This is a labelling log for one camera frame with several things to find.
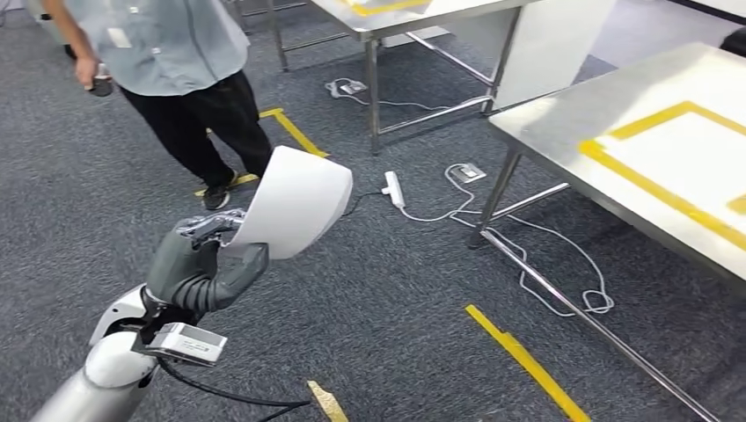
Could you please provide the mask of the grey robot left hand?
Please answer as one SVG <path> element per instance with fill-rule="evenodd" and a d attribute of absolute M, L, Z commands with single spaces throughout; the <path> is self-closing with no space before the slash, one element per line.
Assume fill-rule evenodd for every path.
<path fill-rule="evenodd" d="M 178 222 L 158 246 L 145 284 L 150 295 L 166 304 L 205 314 L 229 307 L 268 268 L 269 245 L 240 248 L 241 264 L 219 278 L 217 256 L 222 236 L 238 231 L 245 211 L 232 209 Z"/>

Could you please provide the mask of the person's right hand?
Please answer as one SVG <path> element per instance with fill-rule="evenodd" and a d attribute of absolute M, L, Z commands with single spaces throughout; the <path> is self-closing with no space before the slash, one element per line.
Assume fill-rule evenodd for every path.
<path fill-rule="evenodd" d="M 94 78 L 99 72 L 99 61 L 91 56 L 78 56 L 75 65 L 77 81 L 86 91 L 91 91 L 94 86 Z"/>

